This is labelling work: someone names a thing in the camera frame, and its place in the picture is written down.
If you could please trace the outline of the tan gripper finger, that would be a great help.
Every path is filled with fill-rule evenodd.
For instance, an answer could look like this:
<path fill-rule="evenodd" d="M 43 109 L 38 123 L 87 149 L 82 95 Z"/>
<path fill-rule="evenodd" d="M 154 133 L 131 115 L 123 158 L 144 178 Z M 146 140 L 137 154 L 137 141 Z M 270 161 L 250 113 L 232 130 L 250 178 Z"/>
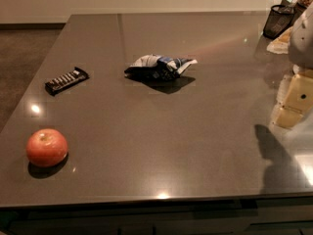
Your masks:
<path fill-rule="evenodd" d="M 300 70 L 297 74 L 285 75 L 277 93 L 273 122 L 282 128 L 292 128 L 312 108 L 313 70 Z"/>

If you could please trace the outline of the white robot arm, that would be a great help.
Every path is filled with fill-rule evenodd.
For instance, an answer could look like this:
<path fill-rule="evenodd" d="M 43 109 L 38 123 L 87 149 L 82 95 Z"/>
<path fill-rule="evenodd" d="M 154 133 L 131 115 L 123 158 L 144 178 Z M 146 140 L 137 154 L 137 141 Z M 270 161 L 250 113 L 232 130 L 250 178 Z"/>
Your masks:
<path fill-rule="evenodd" d="M 272 121 L 292 128 L 313 107 L 313 5 L 296 20 L 291 30 L 289 59 L 294 75 L 281 81 Z"/>

